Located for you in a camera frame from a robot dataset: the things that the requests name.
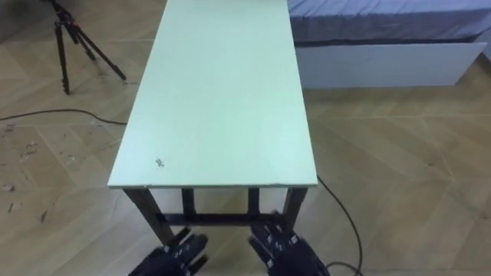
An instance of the table leg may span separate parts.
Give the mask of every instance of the table leg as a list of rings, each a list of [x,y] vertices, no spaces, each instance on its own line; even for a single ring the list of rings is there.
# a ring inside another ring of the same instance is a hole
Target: table leg
[[[285,216],[285,227],[293,230],[297,221],[298,213],[302,202],[307,195],[308,188],[289,188],[286,193],[285,206],[283,207],[283,215]]]
[[[161,211],[149,189],[125,189],[124,192],[140,210],[163,245],[173,238],[170,227],[157,219],[156,214],[160,214]]]
[[[247,196],[247,213],[259,215],[259,188],[249,188]]]
[[[194,206],[194,190],[193,189],[181,189],[181,195],[183,197],[183,213],[185,216],[195,215],[196,207]]]

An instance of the black glove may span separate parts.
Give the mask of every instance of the black glove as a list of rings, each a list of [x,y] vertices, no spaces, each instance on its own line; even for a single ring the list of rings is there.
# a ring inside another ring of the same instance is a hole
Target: black glove
[[[191,263],[205,248],[205,235],[188,234],[188,228],[179,232],[167,245],[155,248],[128,276],[190,276],[207,261],[203,255]]]
[[[329,276],[314,250],[294,232],[276,225],[251,226],[249,244],[266,264],[269,276]]]

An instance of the tripod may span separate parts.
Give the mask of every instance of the tripod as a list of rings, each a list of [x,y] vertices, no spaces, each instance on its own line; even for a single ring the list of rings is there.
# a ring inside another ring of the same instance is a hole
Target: tripod
[[[75,43],[82,45],[85,50],[85,54],[92,60],[96,61],[94,53],[89,48],[89,45],[96,51],[96,53],[101,56],[101,58],[106,61],[107,65],[113,69],[114,73],[116,73],[123,81],[126,80],[126,76],[123,72],[114,65],[109,58],[99,49],[99,47],[82,31],[80,26],[75,22],[73,16],[70,12],[68,12],[65,8],[63,8],[56,0],[48,0],[54,8],[56,15],[58,16],[58,21],[54,23],[54,33],[56,34],[56,42],[58,45],[58,54],[60,56],[60,64],[61,64],[61,73],[63,74],[63,91],[70,95],[70,83],[68,81],[68,72],[67,72],[67,60],[64,52],[64,42],[63,42],[63,30],[64,27],[67,30],[68,35],[70,35],[71,40]]]

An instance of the black cable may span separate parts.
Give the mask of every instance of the black cable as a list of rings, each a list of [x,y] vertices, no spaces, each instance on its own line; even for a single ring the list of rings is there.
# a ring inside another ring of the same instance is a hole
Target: black cable
[[[358,275],[359,276],[364,276],[363,273],[361,273],[361,266],[363,264],[363,248],[361,247],[361,238],[360,238],[360,234],[358,233],[358,229],[356,228],[356,225],[354,224],[353,219],[351,218],[350,213],[344,207],[344,205],[341,202],[341,200],[339,200],[339,198],[331,191],[331,189],[329,189],[329,187],[327,185],[325,185],[324,181],[321,179],[320,176],[317,176],[317,179],[324,186],[324,188],[326,190],[328,190],[328,192],[331,194],[331,196],[334,198],[334,200],[336,200],[336,202],[339,204],[339,206],[341,207],[341,209],[343,209],[343,212],[345,213],[346,217],[348,218],[348,220],[351,223],[351,227],[353,228],[354,235],[356,236],[356,240],[358,242],[358,251],[359,251],[358,267],[357,268],[355,266],[351,265],[351,264],[348,264],[348,263],[345,263],[345,262],[342,262],[342,261],[333,261],[333,262],[327,264],[325,266],[325,268],[329,270],[329,268],[330,267],[333,267],[333,266],[344,266],[346,268],[350,268],[354,272],[354,276],[358,276]]]
[[[99,120],[101,122],[104,122],[104,123],[112,123],[112,124],[119,125],[119,126],[126,126],[127,125],[127,123],[123,123],[123,122],[116,122],[116,121],[112,121],[112,120],[105,120],[105,119],[102,119],[102,118],[98,117],[97,115],[95,115],[93,113],[90,113],[90,112],[85,111],[85,110],[78,110],[78,109],[56,109],[56,110],[43,110],[43,111],[36,111],[36,112],[30,112],[30,113],[22,113],[22,114],[19,114],[19,115],[13,115],[13,116],[5,117],[5,118],[0,118],[0,121],[3,121],[3,120],[12,120],[12,119],[15,119],[15,118],[32,116],[32,115],[38,115],[38,114],[43,114],[43,113],[62,113],[62,112],[83,113],[83,114],[90,115],[90,116],[92,116],[92,117],[96,118],[97,120]]]

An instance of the gray mattress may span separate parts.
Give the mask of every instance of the gray mattress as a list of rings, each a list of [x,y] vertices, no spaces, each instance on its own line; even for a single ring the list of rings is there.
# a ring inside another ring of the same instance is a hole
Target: gray mattress
[[[491,28],[491,0],[288,0],[295,42],[446,41]]]

